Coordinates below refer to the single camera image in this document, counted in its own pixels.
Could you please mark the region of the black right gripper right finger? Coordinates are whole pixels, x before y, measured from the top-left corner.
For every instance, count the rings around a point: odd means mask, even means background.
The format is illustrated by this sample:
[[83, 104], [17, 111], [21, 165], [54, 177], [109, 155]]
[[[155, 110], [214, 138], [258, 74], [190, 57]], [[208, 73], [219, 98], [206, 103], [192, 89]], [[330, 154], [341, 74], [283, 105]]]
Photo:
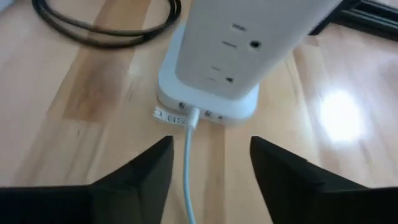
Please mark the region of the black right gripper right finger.
[[398, 187], [365, 187], [259, 136], [250, 156], [273, 224], [398, 224]]

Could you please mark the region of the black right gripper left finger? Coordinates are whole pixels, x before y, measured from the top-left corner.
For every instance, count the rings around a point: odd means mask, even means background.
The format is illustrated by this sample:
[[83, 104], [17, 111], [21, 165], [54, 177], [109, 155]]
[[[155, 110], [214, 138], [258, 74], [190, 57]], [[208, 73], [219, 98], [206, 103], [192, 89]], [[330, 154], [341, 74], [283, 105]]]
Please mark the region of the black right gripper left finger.
[[0, 224], [160, 224], [173, 164], [165, 136], [92, 184], [0, 187]]

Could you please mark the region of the white tower power strip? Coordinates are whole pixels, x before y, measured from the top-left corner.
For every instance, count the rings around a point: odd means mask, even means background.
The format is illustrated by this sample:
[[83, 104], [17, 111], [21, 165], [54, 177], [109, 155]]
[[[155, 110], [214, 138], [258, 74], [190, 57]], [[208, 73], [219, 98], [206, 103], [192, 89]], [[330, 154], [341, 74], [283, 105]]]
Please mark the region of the white tower power strip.
[[169, 123], [232, 125], [255, 112], [262, 79], [342, 0], [192, 0], [158, 76]]

